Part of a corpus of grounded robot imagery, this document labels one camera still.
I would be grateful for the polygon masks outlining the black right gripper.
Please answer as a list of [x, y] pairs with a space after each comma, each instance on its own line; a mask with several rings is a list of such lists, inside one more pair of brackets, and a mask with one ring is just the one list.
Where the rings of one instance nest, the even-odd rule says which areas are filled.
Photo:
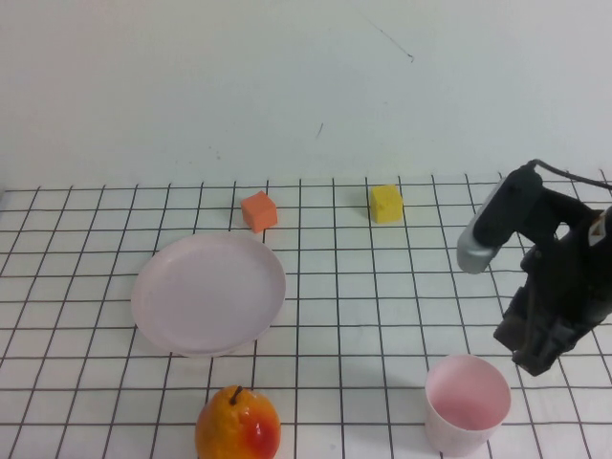
[[611, 314], [611, 210], [545, 188], [520, 233], [527, 281], [493, 337], [537, 377]]

